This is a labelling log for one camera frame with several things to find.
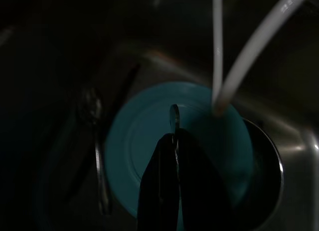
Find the white tube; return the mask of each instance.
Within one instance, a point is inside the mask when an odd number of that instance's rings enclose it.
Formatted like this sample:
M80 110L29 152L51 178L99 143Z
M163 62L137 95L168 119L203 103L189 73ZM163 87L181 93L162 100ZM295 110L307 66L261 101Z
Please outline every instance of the white tube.
M223 82L223 0L213 0L213 94L212 104L215 103Z
M230 69L218 95L214 106L216 115L224 112L258 55L303 1L280 0L255 30Z

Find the metal spoon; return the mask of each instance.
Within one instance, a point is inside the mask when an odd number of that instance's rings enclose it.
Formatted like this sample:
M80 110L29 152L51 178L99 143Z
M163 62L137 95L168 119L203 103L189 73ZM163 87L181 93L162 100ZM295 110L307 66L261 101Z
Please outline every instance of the metal spoon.
M111 214L110 190L105 177L101 145L99 141L99 126L103 120L104 110L101 94L95 88L84 89L78 104L79 116L92 128L95 144L96 172L98 177L98 200L102 215Z

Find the white cable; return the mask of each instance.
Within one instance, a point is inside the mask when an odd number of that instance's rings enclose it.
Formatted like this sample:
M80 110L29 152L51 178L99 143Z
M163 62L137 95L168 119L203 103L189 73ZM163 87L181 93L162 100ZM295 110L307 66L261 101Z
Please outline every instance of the white cable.
M216 115L224 112L258 55L303 1L280 0L255 30L230 69L218 95L214 106Z
M213 0L213 94L212 104L215 103L223 82L223 0Z

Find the sink drain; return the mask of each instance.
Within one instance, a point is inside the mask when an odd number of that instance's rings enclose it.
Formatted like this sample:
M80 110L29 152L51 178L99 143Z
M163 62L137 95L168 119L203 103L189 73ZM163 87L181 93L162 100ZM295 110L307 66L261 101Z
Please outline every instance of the sink drain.
M244 120L254 150L254 173L247 194L236 208L243 230L252 230L274 213L283 188L283 167L276 147L255 124Z

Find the blue plate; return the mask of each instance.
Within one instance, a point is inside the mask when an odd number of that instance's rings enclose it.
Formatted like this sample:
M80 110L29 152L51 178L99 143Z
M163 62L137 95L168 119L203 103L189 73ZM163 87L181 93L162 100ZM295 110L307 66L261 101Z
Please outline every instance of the blue plate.
M216 119L210 102L209 88L170 82L140 92L117 114L106 139L106 174L113 193L134 217L144 170L158 140L171 131L172 104L179 107L180 127L197 138L219 171L232 205L245 195L253 172L249 133L232 106Z

